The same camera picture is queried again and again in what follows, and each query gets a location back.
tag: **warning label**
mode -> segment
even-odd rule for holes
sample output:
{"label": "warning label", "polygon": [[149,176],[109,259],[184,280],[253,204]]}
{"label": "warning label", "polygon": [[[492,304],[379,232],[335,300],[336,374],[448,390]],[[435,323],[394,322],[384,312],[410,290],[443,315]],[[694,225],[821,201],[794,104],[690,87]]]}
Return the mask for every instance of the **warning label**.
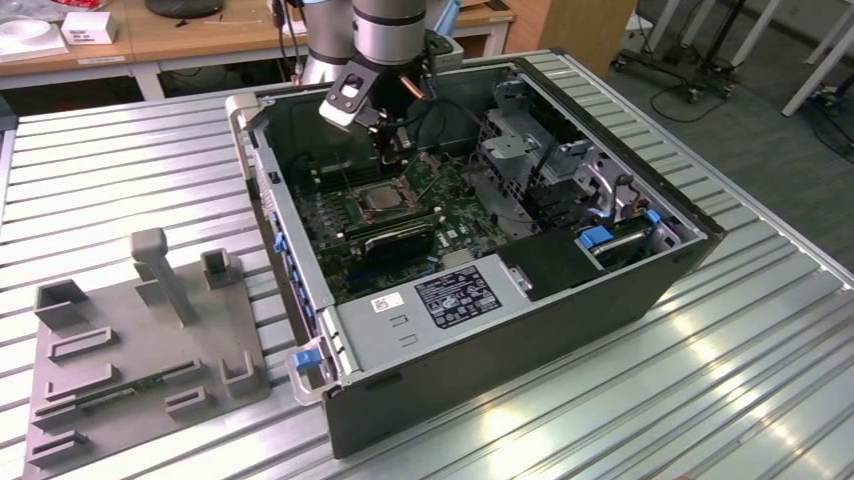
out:
{"label": "warning label", "polygon": [[439,328],[471,320],[502,306],[476,267],[468,267],[415,286]]}

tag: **metal extrusion table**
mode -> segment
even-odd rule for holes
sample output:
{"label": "metal extrusion table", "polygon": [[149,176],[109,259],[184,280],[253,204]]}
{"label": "metal extrusion table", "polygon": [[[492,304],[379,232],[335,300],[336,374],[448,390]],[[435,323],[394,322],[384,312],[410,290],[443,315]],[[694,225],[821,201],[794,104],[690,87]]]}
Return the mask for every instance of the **metal extrusion table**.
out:
{"label": "metal extrusion table", "polygon": [[730,230],[650,313],[335,460],[320,407],[300,407],[287,384],[293,337],[224,95],[25,118],[3,147],[12,168],[0,229],[0,478],[23,470],[35,285],[67,275],[84,288],[131,278],[123,237],[153,225],[168,230],[173,265],[215,245],[241,255],[273,393],[63,478],[854,474],[851,275],[570,58],[527,58]]}

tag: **floor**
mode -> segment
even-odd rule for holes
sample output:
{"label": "floor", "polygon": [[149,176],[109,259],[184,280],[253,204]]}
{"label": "floor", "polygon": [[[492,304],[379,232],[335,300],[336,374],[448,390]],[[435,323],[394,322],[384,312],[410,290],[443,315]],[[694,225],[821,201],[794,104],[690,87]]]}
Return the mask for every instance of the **floor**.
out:
{"label": "floor", "polygon": [[[676,29],[694,1],[698,0],[682,2],[671,23]],[[642,0],[643,14],[656,18],[664,3],[666,0]],[[706,21],[696,41],[703,51],[726,10],[724,5],[716,5]],[[750,17],[739,17],[723,45],[723,58],[732,57],[752,24]],[[854,164],[817,140],[811,125],[838,150],[849,149],[847,142],[815,107],[804,106],[792,118],[779,114],[811,72],[811,67],[802,63],[810,51],[810,46],[770,29],[739,68],[743,85],[727,103],[691,124],[667,120],[650,107],[651,96],[675,85],[675,79],[630,65],[623,72],[611,73],[607,82],[846,268],[854,270]],[[846,66],[837,67],[830,83],[837,83],[850,72]],[[707,96],[690,105],[675,94],[666,93],[656,100],[656,106],[668,116],[686,119],[702,114],[718,102],[716,97]],[[843,108],[837,122],[854,133],[854,111],[847,110]],[[843,153],[854,159],[854,151],[849,149]]]}

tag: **blue tab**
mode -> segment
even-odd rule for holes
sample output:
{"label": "blue tab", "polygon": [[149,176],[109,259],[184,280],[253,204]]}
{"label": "blue tab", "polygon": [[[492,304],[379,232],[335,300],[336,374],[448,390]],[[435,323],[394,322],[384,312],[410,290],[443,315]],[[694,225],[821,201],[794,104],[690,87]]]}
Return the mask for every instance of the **blue tab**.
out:
{"label": "blue tab", "polygon": [[284,233],[279,232],[276,234],[276,241],[272,244],[272,251],[276,253],[284,253],[287,249],[288,249],[288,243],[284,240]]}
{"label": "blue tab", "polygon": [[582,245],[584,245],[584,248],[590,249],[596,245],[610,242],[614,239],[614,235],[611,235],[607,228],[598,226],[584,230],[578,239]]}
{"label": "blue tab", "polygon": [[309,368],[319,367],[323,363],[323,354],[319,348],[303,350],[293,354],[293,365],[297,372],[304,372]]}
{"label": "blue tab", "polygon": [[650,221],[652,225],[658,225],[662,223],[662,216],[658,214],[655,210],[646,211],[646,219]]}

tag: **motherboard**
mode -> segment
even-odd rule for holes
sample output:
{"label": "motherboard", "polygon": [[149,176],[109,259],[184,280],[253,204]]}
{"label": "motherboard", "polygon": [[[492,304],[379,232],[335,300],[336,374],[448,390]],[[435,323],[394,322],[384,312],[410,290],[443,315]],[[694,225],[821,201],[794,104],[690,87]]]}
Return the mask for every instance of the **motherboard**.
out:
{"label": "motherboard", "polygon": [[470,184],[468,156],[420,152],[400,168],[369,183],[364,172],[340,168],[315,177],[313,193],[297,195],[337,302],[460,265],[508,241]]}

